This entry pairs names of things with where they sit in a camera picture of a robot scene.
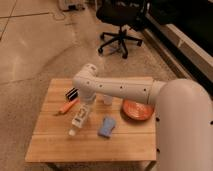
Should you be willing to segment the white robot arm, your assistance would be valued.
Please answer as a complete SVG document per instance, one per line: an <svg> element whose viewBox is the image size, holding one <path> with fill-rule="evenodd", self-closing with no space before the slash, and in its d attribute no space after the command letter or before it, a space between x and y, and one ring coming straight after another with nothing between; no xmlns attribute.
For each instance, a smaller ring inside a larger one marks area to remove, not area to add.
<svg viewBox="0 0 213 171"><path fill-rule="evenodd" d="M155 108L157 171L213 171L213 101L199 83L105 78L95 65L86 64L73 85L86 104L101 93Z"/></svg>

